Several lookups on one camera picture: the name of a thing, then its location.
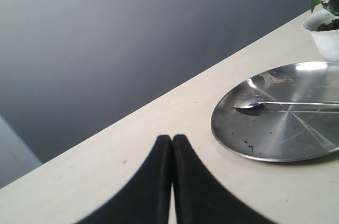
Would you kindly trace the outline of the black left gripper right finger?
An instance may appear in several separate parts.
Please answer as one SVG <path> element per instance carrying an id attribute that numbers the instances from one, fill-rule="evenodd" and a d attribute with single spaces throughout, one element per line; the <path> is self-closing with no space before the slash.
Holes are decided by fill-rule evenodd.
<path id="1" fill-rule="evenodd" d="M 177 223 L 273 223 L 223 187 L 185 135 L 175 135 L 172 144 Z"/>

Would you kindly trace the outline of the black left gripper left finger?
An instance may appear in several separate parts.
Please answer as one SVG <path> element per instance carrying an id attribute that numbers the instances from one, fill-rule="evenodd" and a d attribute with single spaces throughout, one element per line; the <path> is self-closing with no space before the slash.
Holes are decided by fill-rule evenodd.
<path id="1" fill-rule="evenodd" d="M 147 158 L 112 198 L 78 223 L 168 223 L 172 141 L 158 136 Z"/>

